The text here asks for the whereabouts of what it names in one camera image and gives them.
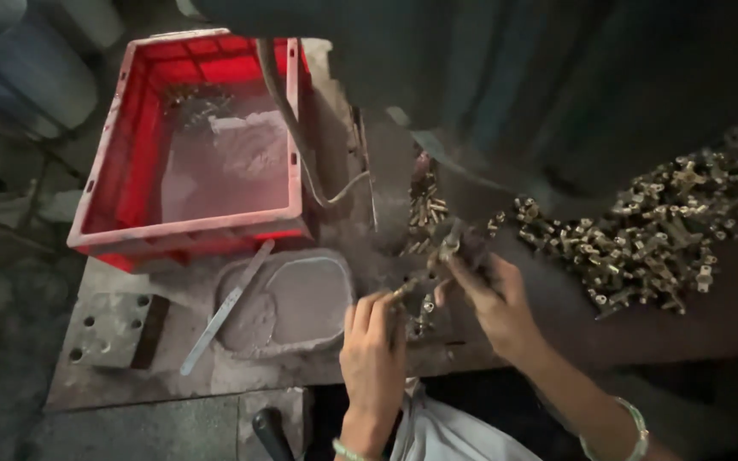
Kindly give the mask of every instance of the hand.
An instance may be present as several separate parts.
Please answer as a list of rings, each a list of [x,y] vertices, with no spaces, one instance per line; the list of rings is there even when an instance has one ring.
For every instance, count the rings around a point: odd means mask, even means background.
[[[369,295],[346,309],[340,371],[349,395],[340,441],[361,456],[379,458],[404,399],[406,334],[398,322],[390,350],[386,322],[394,315],[391,293]]]
[[[548,348],[531,317],[526,289],[516,266],[491,254],[493,280],[487,286],[460,258],[452,257],[446,265],[474,306],[477,320],[497,355],[522,370]],[[438,304],[444,298],[444,294],[436,293]]]

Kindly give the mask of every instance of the green bracelet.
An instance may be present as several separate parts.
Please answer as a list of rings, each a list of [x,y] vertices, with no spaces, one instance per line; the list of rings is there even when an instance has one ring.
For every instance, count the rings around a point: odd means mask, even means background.
[[[640,459],[648,453],[649,445],[648,429],[645,428],[645,419],[642,417],[640,410],[636,409],[636,407],[630,404],[627,400],[620,397],[614,397],[614,399],[617,403],[628,410],[628,413],[630,413],[631,417],[634,418],[636,430],[640,432],[640,440],[636,442],[636,445],[634,445],[634,451],[630,453],[630,456],[626,461],[640,461]],[[591,450],[588,449],[588,444],[586,444],[586,439],[582,438],[582,435],[580,435],[580,444],[582,445],[583,452],[591,461],[598,461],[597,457],[591,454]]]
[[[334,448],[334,453],[336,455],[343,456],[349,461],[374,461],[369,458],[364,458],[363,456],[358,455],[353,451],[350,451],[348,448],[343,446],[342,443],[340,443],[340,439],[332,439],[332,448]]]

